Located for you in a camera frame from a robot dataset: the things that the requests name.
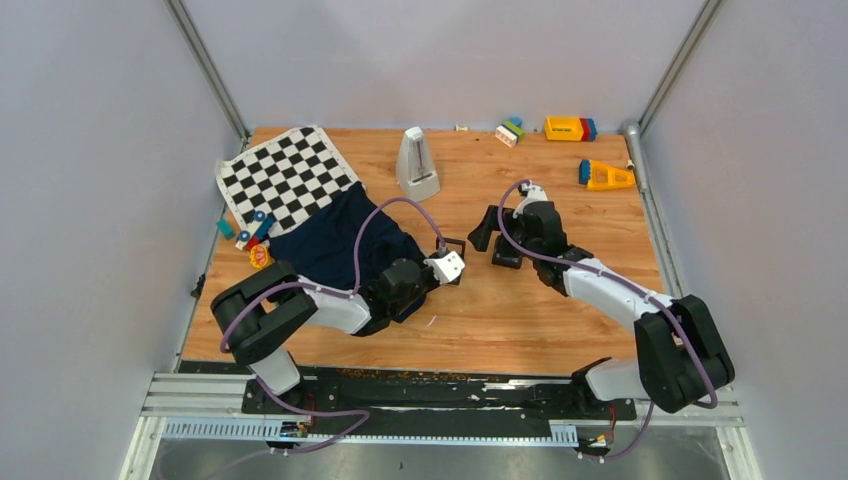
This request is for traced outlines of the black square frame stand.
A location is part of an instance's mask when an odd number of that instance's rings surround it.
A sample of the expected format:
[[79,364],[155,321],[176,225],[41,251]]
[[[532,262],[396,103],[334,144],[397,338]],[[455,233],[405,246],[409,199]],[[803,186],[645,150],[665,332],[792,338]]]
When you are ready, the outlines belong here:
[[522,262],[522,254],[502,235],[498,235],[495,239],[491,263],[500,267],[520,269]]

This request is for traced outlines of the navy blue garment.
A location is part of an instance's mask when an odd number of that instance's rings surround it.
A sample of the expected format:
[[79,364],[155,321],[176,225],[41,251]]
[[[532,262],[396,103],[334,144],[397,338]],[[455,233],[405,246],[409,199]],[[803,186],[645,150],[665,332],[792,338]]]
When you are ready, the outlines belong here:
[[288,261],[300,277],[337,290],[353,288],[355,257],[360,262],[362,285],[374,281],[395,260],[423,260],[415,239],[384,212],[372,218],[358,253],[353,253],[357,234],[375,209],[357,182],[294,230],[270,239],[270,254]]

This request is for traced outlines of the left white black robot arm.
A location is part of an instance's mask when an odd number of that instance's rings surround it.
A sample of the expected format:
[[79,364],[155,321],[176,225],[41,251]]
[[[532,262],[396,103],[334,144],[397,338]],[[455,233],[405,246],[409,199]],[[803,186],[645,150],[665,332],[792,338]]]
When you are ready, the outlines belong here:
[[293,413],[304,405],[307,389],[283,344],[299,328],[373,335],[400,322],[430,291],[457,283],[464,268],[456,251],[421,262],[399,259],[350,293],[314,283],[280,260],[217,295],[210,309],[223,334],[221,350],[269,387],[271,404]]

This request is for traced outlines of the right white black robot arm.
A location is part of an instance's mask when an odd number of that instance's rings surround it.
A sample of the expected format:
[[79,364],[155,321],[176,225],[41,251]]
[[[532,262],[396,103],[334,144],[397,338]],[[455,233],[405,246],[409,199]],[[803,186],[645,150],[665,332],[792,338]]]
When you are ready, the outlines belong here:
[[596,417],[619,399],[650,400],[676,413],[735,380],[735,367],[702,299],[651,293],[618,276],[568,242],[553,202],[532,202],[521,212],[491,205],[468,240],[478,252],[493,245],[495,265],[518,269],[530,259],[543,284],[634,333],[635,358],[603,358],[574,372],[571,403],[580,415]]

